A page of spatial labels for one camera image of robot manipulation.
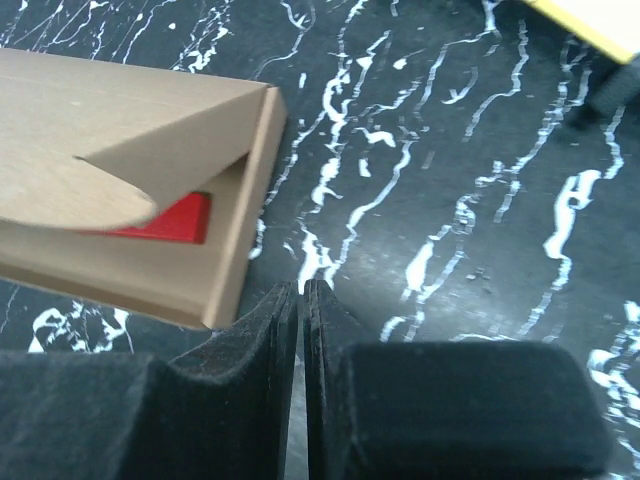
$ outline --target red insert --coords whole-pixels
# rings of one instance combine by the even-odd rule
[[[203,244],[210,212],[211,197],[206,193],[191,193],[145,227],[127,227],[104,232],[104,235]]]

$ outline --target marble countertop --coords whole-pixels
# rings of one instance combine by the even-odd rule
[[[640,475],[640,109],[583,130],[605,59],[516,1],[7,0],[0,46],[258,79],[290,110],[242,299],[324,278],[381,341],[538,339]],[[0,284],[0,348],[207,334]]]

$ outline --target yellow edge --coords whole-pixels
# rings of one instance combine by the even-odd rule
[[[593,45],[612,60],[621,64],[630,63],[633,60],[636,52],[630,52],[611,41],[606,35],[587,25],[571,12],[556,5],[553,0],[525,0],[525,2]]]

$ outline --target cardboard box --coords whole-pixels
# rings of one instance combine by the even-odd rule
[[[0,49],[0,275],[231,324],[285,120],[263,83]],[[204,245],[79,233],[196,190],[213,197]]]

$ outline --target black fabric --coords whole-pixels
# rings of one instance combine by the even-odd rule
[[[0,478],[281,478],[297,317],[279,284],[167,365],[0,354]]]
[[[606,471],[612,438],[564,350],[380,344],[322,281],[306,285],[298,310],[311,480],[582,479]]]

